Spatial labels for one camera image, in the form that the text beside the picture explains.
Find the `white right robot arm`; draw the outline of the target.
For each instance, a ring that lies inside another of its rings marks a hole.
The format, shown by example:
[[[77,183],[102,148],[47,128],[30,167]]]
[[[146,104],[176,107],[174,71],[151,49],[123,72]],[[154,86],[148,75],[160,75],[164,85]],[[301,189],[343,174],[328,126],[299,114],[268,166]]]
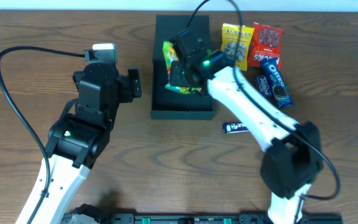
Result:
[[[170,39],[177,55],[170,72],[176,85],[201,87],[228,108],[251,132],[264,152],[260,174],[272,193],[268,217],[273,223],[298,223],[313,181],[323,168],[311,122],[298,123],[276,109],[220,50],[210,52],[190,28]]]

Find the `green Haribo gummy bag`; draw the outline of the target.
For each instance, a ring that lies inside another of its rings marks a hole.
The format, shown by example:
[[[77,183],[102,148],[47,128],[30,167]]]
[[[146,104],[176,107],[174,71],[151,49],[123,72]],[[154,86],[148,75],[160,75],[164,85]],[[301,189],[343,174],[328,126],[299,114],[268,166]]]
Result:
[[[190,75],[196,72],[196,69],[180,62],[170,41],[163,42],[162,52],[168,75],[165,88],[181,95],[197,94],[203,96],[203,88],[193,87],[188,81]]]

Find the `blue Oreo cookie pack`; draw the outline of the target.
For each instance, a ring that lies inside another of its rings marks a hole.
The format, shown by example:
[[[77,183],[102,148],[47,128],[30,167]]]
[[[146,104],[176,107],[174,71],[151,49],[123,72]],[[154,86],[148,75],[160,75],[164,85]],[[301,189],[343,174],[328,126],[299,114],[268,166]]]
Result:
[[[269,85],[272,87],[272,95],[278,105],[278,108],[293,106],[294,103],[289,95],[287,86],[283,81],[282,74],[277,65],[277,58],[263,59],[260,62]]]

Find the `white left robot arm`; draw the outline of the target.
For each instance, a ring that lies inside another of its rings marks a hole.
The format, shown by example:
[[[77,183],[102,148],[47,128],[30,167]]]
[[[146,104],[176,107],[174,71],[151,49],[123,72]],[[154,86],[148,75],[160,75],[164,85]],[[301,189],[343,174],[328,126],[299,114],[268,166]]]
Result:
[[[73,74],[78,97],[50,128],[47,156],[18,223],[60,223],[74,194],[110,141],[118,107],[142,95],[139,71],[119,74],[109,63],[91,63]]]

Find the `yellow seed snack bag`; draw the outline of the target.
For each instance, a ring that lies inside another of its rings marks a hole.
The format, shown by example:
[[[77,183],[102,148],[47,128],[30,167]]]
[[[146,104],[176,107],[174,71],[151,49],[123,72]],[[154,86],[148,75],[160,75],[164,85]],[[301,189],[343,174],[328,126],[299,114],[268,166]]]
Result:
[[[254,34],[253,27],[224,23],[222,26],[221,51],[236,61],[236,66],[247,71],[249,47]]]

